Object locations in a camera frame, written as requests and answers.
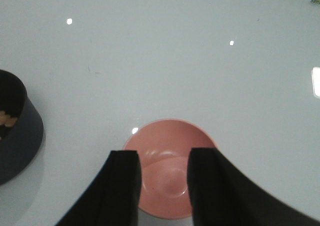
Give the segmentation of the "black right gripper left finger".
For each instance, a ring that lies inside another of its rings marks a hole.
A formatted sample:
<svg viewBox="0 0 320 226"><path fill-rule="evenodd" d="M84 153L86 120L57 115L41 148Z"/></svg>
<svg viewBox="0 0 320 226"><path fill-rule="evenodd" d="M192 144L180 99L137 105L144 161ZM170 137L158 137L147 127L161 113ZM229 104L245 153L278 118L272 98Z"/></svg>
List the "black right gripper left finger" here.
<svg viewBox="0 0 320 226"><path fill-rule="evenodd" d="M142 173L138 153L112 150L58 225L137 225Z"/></svg>

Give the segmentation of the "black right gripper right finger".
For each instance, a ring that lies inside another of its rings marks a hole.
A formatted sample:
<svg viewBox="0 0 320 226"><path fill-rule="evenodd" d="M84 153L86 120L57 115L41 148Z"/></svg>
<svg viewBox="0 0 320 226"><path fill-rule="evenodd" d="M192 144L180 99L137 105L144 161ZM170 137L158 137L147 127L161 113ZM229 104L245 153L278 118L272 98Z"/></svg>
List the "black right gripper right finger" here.
<svg viewBox="0 0 320 226"><path fill-rule="evenodd" d="M193 148L187 185L194 225L319 225L256 185L217 148Z"/></svg>

